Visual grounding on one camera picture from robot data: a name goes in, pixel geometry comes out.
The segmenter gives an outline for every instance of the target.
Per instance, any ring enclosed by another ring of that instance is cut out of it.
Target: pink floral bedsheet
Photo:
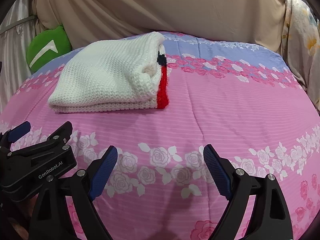
[[[94,201],[114,240],[206,240],[227,205],[203,161],[210,143],[234,167],[276,176],[299,239],[320,209],[320,118],[308,96],[282,58],[261,46],[164,36],[171,70],[166,109],[55,114],[47,99],[70,59],[61,57],[27,80],[1,114],[0,131],[25,120],[32,125],[12,150],[42,142],[71,121],[68,144],[78,165],[69,174],[109,145],[118,149],[116,168]],[[71,198],[68,207],[85,239]],[[237,239],[252,207],[250,198]]]

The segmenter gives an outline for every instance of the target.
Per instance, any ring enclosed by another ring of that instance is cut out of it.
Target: white satin curtain
[[[7,13],[0,30],[19,20],[29,17],[31,0],[16,0]],[[26,61],[26,52],[35,37],[34,20],[17,25],[0,35],[0,113],[10,97],[31,75]]]

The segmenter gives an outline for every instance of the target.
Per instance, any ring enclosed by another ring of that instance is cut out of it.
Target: beige fabric backdrop
[[[285,0],[33,0],[39,30],[63,24],[73,48],[152,30],[280,51]]]

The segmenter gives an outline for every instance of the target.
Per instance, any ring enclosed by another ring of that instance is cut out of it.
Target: blue bedsheet section
[[[224,56],[233,61],[244,60],[251,65],[259,66],[263,64],[265,67],[272,69],[276,67],[280,72],[284,72],[284,67],[289,70],[282,57],[265,47],[243,42],[226,42],[226,41],[209,41],[203,38],[196,38],[191,35],[181,35],[175,33],[161,32],[164,37],[164,46],[166,53],[175,55],[176,51],[180,54],[188,53],[193,56],[210,60],[215,56]],[[179,46],[179,42],[184,42],[183,48]],[[54,70],[62,64],[66,64],[83,48],[75,49],[68,54],[55,58],[42,68],[40,68],[33,76],[45,73],[48,70]]]

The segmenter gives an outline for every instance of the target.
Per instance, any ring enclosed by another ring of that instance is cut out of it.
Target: white arrow on pillow
[[[46,53],[49,49],[54,51],[55,53],[58,53],[56,44],[54,43],[54,40],[49,41],[47,45],[45,45],[39,52],[38,54],[33,58],[33,60],[30,63],[30,67],[44,54]]]

